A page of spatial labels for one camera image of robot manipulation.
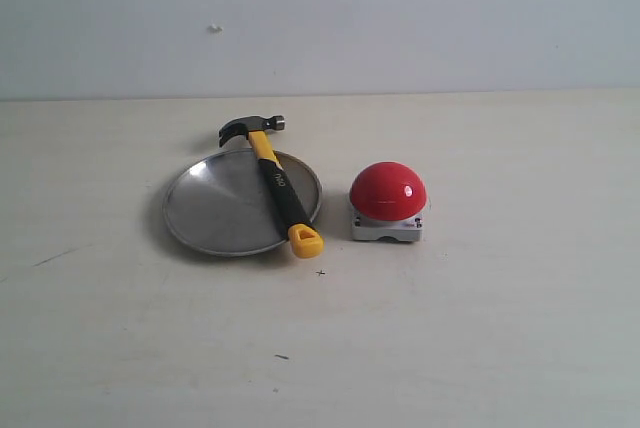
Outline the round steel plate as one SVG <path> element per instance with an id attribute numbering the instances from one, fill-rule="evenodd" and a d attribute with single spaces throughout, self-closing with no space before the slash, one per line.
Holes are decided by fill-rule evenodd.
<path id="1" fill-rule="evenodd" d="M 162 203 L 168 231 L 200 253 L 241 257 L 287 242 L 250 148 L 204 158 L 169 185 Z"/>

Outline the yellow black claw hammer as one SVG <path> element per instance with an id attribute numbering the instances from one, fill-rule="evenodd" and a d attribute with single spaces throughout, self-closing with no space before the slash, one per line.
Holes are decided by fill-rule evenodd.
<path id="1" fill-rule="evenodd" d="M 248 116 L 234 119 L 219 130 L 219 146 L 223 147 L 236 136 L 243 136 L 248 140 L 277 213 L 286 229 L 293 254 L 301 259 L 309 259 L 322 253 L 324 240 L 313 228 L 267 136 L 268 131 L 282 131 L 284 128 L 285 118 L 282 115 L 269 118 Z"/>

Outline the red dome push button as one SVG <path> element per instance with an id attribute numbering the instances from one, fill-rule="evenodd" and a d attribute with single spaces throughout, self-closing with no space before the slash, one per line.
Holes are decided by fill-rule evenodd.
<path id="1" fill-rule="evenodd" d="M 404 164 L 385 161 L 363 169 L 352 183 L 349 202 L 356 241 L 414 243 L 423 237 L 429 195 L 421 177 Z"/>

